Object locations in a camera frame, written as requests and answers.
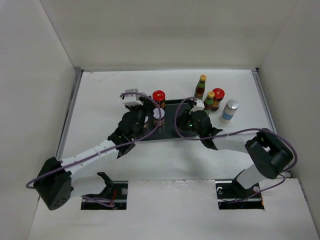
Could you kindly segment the black plastic tray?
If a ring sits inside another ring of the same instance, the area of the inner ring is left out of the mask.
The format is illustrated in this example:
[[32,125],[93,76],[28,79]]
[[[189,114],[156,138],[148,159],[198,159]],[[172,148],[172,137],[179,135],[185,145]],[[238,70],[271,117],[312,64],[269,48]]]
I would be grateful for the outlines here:
[[[164,125],[159,127],[152,135],[149,135],[147,138],[143,139],[142,141],[157,141],[157,140],[169,140],[169,139],[176,139],[180,138],[177,134],[175,127],[174,127],[174,117],[176,110],[183,99],[172,99],[165,101],[165,108],[164,108]],[[184,113],[185,110],[191,110],[193,107],[191,100],[186,100],[178,111],[178,117]],[[148,117],[147,128],[143,132],[142,137],[148,135],[156,126],[154,123],[152,112],[147,111],[146,117]],[[179,130],[179,132],[184,137],[195,137],[196,135],[190,130]]]

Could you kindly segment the green-label sauce bottle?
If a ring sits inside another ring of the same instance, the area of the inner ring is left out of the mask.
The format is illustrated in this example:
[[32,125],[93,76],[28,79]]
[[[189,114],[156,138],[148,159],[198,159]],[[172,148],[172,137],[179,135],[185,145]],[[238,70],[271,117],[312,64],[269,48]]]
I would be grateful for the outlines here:
[[207,76],[202,74],[199,77],[199,81],[195,87],[194,97],[198,100],[203,100],[205,88],[206,88]]
[[210,112],[211,112],[214,97],[215,97],[215,93],[214,93],[213,91],[209,91],[209,92],[207,93],[207,96],[206,96],[205,100],[203,101],[203,104],[204,104],[204,109],[203,109],[203,111],[204,111],[207,115],[209,115]]

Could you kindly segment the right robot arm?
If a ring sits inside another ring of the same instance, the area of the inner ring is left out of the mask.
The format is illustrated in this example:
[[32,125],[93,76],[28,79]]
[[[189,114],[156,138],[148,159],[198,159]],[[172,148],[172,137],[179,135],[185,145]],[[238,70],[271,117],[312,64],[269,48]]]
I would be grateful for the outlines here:
[[250,128],[232,133],[213,127],[203,110],[185,110],[174,117],[178,134],[191,131],[198,136],[204,147],[248,154],[253,164],[232,180],[232,192],[238,198],[245,197],[250,188],[266,180],[276,179],[287,165],[295,159],[293,150],[278,135],[266,128]]

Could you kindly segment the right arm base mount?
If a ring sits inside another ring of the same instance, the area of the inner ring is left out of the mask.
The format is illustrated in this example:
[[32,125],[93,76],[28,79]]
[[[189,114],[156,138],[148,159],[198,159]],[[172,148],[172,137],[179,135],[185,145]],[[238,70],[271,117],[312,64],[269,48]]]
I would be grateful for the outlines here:
[[245,189],[236,179],[223,179],[215,182],[219,210],[264,210],[259,183]]

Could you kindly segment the red-lid chili sauce jar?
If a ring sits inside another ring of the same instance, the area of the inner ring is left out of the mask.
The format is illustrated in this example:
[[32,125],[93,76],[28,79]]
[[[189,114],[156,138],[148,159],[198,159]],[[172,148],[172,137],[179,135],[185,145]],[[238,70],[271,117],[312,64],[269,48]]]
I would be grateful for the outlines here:
[[214,97],[211,105],[211,111],[214,112],[219,109],[220,103],[225,97],[225,92],[222,88],[214,88],[212,91],[214,92]]

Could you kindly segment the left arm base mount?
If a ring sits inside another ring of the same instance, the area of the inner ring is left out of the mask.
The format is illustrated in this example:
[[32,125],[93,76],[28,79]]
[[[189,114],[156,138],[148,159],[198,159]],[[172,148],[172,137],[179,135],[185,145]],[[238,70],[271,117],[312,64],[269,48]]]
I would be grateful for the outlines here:
[[81,210],[116,211],[127,209],[128,181],[113,181],[104,172],[97,175],[103,179],[104,188],[99,193],[87,194],[81,200]]

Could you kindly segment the white salt shaker silver lid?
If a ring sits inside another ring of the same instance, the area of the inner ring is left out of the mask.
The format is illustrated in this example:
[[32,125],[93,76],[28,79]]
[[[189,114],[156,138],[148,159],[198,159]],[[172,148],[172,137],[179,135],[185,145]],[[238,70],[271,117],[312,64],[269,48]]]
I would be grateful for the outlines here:
[[225,123],[225,124],[229,123],[230,120],[235,115],[238,108],[239,108],[239,102],[234,99],[229,99],[226,102],[225,107],[219,117],[220,122]]

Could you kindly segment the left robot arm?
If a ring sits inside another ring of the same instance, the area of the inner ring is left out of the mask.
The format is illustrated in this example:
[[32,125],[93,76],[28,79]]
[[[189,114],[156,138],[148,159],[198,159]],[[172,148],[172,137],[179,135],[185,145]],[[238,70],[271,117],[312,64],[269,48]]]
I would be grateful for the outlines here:
[[113,208],[114,182],[102,171],[109,162],[128,154],[146,138],[145,118],[158,104],[143,93],[121,94],[126,112],[115,131],[103,142],[72,157],[45,161],[38,176],[26,186],[37,191],[50,211],[62,207],[70,198],[82,197],[106,208]]

